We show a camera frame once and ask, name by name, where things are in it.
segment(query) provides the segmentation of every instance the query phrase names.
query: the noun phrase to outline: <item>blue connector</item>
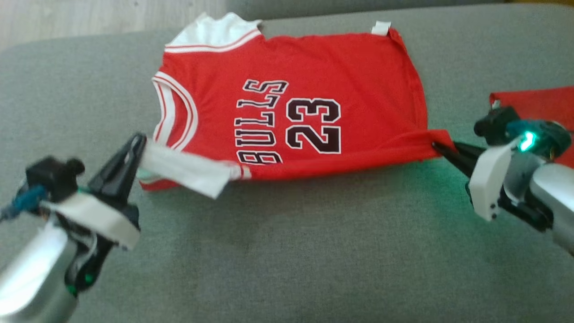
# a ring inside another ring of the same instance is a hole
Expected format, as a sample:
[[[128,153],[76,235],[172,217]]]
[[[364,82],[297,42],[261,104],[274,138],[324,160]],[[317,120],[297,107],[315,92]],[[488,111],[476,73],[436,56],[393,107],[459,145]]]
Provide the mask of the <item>blue connector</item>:
[[[0,222],[3,220],[13,220],[23,211],[36,210],[40,206],[40,201],[48,197],[48,192],[43,186],[34,186],[28,191],[14,198],[12,203],[0,210]]]

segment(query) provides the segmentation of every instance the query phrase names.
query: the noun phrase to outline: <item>wooden floor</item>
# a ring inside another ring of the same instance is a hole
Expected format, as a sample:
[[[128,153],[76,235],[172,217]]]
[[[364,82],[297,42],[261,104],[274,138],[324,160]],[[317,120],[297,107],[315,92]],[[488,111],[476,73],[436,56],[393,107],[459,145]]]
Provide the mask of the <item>wooden floor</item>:
[[[34,40],[182,27],[225,0],[0,0],[0,51]]]

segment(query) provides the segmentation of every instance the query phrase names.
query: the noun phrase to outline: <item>red jersey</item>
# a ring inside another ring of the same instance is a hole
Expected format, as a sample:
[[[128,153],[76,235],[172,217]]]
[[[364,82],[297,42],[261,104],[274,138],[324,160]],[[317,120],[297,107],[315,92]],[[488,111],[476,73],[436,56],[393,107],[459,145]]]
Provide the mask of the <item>red jersey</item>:
[[[439,157],[433,141],[452,146],[445,130],[427,130],[421,81],[390,24],[265,39],[259,23],[203,15],[166,45],[156,142],[237,164],[242,179],[407,163]]]
[[[492,93],[490,103],[495,101],[513,107],[522,119],[556,121],[574,133],[574,86]],[[574,148],[570,147],[556,162],[574,168]]]

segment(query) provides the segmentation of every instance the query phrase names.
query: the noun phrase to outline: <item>gray fabric surface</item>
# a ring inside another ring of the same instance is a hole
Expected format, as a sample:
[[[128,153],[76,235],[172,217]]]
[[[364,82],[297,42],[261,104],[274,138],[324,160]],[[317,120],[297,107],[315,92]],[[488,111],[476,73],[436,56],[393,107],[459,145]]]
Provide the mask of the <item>gray fabric surface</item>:
[[[393,21],[429,126],[480,143],[488,95],[574,84],[574,10],[486,5],[265,23],[267,36]],[[160,117],[150,77],[178,30],[33,43],[0,55],[0,197],[47,154],[91,176]],[[292,182],[233,183],[216,201],[144,193],[142,240],[114,251],[72,322],[571,321],[574,259],[516,218],[486,223],[445,160]],[[0,226],[0,267],[40,223]]]
[[[255,20],[496,2],[504,0],[227,0],[226,4],[229,11]]]

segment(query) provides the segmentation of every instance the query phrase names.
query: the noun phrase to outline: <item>red fabric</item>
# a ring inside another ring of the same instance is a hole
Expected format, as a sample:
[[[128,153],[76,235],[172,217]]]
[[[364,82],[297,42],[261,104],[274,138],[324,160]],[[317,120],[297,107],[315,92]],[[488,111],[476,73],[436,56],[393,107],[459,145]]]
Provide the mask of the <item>red fabric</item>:
[[[188,90],[197,106],[197,116],[192,116],[198,118],[197,131],[184,152],[238,163],[238,151],[280,155],[282,163],[247,164],[253,179],[328,175],[440,157],[431,146],[433,141],[453,147],[446,130],[427,130],[422,84],[394,29],[389,30],[388,36],[360,33],[266,40],[260,35],[226,52],[166,52],[160,72]],[[284,80],[288,86],[278,94],[272,109],[236,107],[240,100],[265,102],[267,95],[273,95],[274,87],[263,93],[246,91],[249,79],[259,85]],[[176,91],[172,94],[176,122],[169,146],[185,135],[188,118],[185,102]],[[305,113],[302,107],[297,111],[303,114],[303,120],[290,120],[287,107],[295,98],[335,101],[340,106],[340,116],[326,122],[328,107],[320,107],[315,114]],[[261,120],[262,113],[271,112],[273,127],[235,125],[237,118]],[[322,127],[340,127],[340,151],[320,153],[303,134],[296,137],[302,147],[293,148],[286,140],[293,125],[310,126],[323,141],[328,137],[322,133]],[[272,131],[276,142],[268,147],[237,147],[238,129]],[[151,190],[170,184],[162,181],[143,186]]]
[[[522,119],[556,121],[574,130],[574,86],[492,93],[490,103],[496,100],[500,100],[501,106],[512,106]],[[556,162],[574,168],[574,148],[570,147]]]

